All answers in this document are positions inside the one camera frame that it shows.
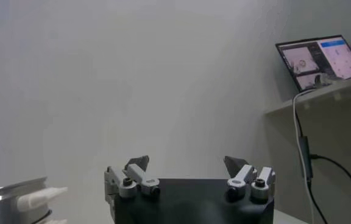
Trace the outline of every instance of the black cable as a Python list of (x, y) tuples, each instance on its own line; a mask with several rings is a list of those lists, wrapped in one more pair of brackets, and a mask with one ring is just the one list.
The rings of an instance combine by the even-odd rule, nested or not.
[(297, 115), (297, 111), (295, 111), (295, 115), (296, 115), (296, 120), (300, 131), (300, 137), (303, 137), (303, 129), (302, 129), (302, 126), (300, 125), (299, 115)]
[(43, 222), (44, 220), (46, 220), (47, 217), (49, 217), (51, 214), (52, 214), (52, 210), (50, 209), (50, 210), (48, 210), (48, 212), (47, 212), (43, 217), (41, 217), (40, 219), (38, 219), (38, 220), (32, 222), (32, 224), (39, 224), (39, 223), (42, 223), (42, 222)]
[(308, 191), (310, 192), (312, 202), (314, 203), (316, 210), (319, 212), (319, 215), (321, 215), (321, 217), (322, 217), (322, 219), (323, 219), (323, 222), (324, 222), (325, 224), (328, 224), (326, 218), (324, 217), (324, 215), (323, 215), (323, 213), (322, 213), (322, 210), (321, 210), (321, 209), (319, 208), (319, 206), (317, 205), (317, 203), (316, 203), (316, 201), (315, 201), (315, 198), (314, 198), (314, 195), (312, 194), (311, 181), (308, 181)]
[(340, 165), (336, 161), (334, 161), (334, 160), (332, 160), (330, 158), (327, 158), (325, 156), (319, 156), (319, 155), (316, 155), (316, 154), (311, 154), (311, 159), (324, 159), (324, 160), (327, 160), (327, 161), (335, 164), (339, 168), (341, 168), (346, 173), (346, 175), (349, 176), (349, 178), (351, 179), (351, 174), (349, 173), (349, 171), (347, 171), (347, 169), (345, 169), (345, 167), (343, 167), (342, 165)]

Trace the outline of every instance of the shelf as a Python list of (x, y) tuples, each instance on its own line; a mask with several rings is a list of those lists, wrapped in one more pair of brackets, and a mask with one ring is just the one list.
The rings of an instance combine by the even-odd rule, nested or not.
[[(351, 79), (343, 80), (333, 85), (318, 89), (312, 93), (300, 96), (297, 98), (297, 104), (305, 104), (307, 107), (311, 102), (321, 102), (329, 98), (333, 98), (336, 101), (351, 99)], [(291, 107), (292, 100), (287, 100), (281, 105), (269, 108), (265, 111), (265, 114), (276, 113), (285, 109), (289, 109)]]

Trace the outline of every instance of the white cable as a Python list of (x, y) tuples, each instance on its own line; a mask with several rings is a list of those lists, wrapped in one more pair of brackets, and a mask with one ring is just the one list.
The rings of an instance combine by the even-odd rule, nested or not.
[(295, 125), (295, 133), (296, 133), (296, 143), (297, 143), (297, 149), (299, 150), (299, 155), (301, 158), (301, 162), (302, 162), (302, 167), (303, 167), (303, 175), (304, 175), (304, 186), (305, 186), (305, 191), (307, 192), (307, 197), (308, 197), (308, 202), (310, 204), (310, 211), (311, 211), (311, 220), (312, 220), (312, 224), (314, 224), (314, 208), (313, 208), (313, 204), (312, 204), (312, 199), (311, 199), (311, 195), (310, 195), (310, 191), (308, 190), (308, 185), (307, 185), (307, 175), (306, 175), (306, 170), (305, 170), (305, 163), (304, 163), (304, 158), (303, 158), (303, 153), (300, 149), (300, 142), (299, 142), (299, 128), (297, 127), (297, 121), (296, 121), (296, 99), (299, 96), (302, 96), (304, 94), (310, 93), (312, 91), (315, 91), (315, 89), (309, 89), (306, 90), (304, 92), (299, 93), (298, 95), (296, 95), (295, 97), (293, 97), (292, 100), (292, 104), (293, 104), (293, 121), (294, 121), (294, 125)]

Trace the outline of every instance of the screen display window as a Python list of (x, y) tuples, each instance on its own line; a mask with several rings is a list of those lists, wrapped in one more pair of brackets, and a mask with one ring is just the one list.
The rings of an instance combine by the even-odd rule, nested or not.
[(277, 44), (300, 90), (314, 87), (321, 74), (351, 78), (351, 50), (343, 37)]

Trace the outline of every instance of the metal bowl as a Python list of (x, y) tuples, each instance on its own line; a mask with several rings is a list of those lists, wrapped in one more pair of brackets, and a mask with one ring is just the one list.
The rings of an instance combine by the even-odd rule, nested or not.
[(46, 177), (0, 187), (0, 224), (34, 224), (51, 214), (48, 205), (26, 212), (19, 212), (17, 199), (22, 195), (44, 189)]

